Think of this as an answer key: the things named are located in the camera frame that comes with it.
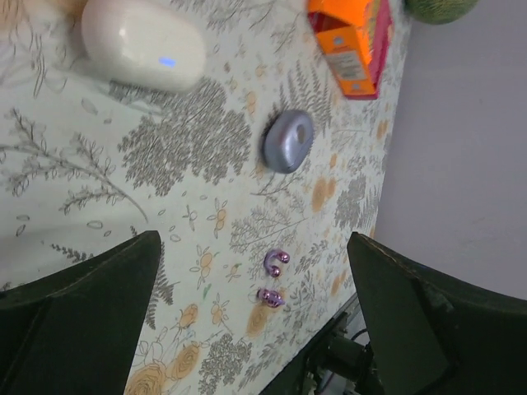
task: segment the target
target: gray oval object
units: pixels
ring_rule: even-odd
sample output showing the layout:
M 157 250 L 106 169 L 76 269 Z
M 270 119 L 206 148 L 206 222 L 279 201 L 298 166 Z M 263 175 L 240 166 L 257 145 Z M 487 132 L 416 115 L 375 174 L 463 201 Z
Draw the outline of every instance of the gray oval object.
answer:
M 292 173 L 307 157 L 314 135 L 313 122 L 308 113 L 299 109 L 284 111 L 263 142 L 265 163 L 278 173 Z

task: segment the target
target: box label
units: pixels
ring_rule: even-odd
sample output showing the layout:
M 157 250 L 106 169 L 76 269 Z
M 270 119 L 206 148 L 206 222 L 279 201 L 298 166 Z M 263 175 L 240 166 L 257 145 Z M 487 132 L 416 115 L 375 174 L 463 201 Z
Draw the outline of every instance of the box label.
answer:
M 329 66 L 341 80 L 363 81 L 366 79 L 366 73 L 357 51 L 332 53 L 325 55 L 325 57 Z

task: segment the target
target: black cable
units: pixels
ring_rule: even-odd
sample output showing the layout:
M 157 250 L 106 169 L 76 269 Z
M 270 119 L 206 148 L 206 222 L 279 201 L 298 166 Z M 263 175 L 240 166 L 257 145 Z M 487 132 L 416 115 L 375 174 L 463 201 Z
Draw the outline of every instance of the black cable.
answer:
M 355 333 L 352 336 L 352 342 L 354 342 L 360 335 L 363 335 L 366 332 L 368 332 L 368 330 L 364 328 L 364 329 L 361 329 L 359 332 Z M 332 372 L 331 375 L 329 376 L 328 381 L 326 381 L 326 384 L 324 384 L 324 386 L 320 389 L 320 391 L 315 392 L 315 395 L 322 395 L 324 391 L 328 389 L 329 384 L 331 383 L 331 380 L 333 380 L 333 377 L 335 377 L 335 373 Z

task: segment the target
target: gray wall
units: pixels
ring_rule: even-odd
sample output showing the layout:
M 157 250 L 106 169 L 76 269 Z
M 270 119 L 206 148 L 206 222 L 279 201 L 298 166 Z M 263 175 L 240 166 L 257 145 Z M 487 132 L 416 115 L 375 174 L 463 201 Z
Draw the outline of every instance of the gray wall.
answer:
M 375 237 L 527 299 L 527 1 L 413 24 Z

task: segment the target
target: orange box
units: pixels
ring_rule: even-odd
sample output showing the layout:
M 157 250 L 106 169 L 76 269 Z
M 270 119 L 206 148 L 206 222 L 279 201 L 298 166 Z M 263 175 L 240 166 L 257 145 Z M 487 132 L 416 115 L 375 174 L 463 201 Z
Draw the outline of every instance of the orange box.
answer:
M 388 0 L 310 0 L 308 17 L 343 94 L 376 99 L 391 40 Z

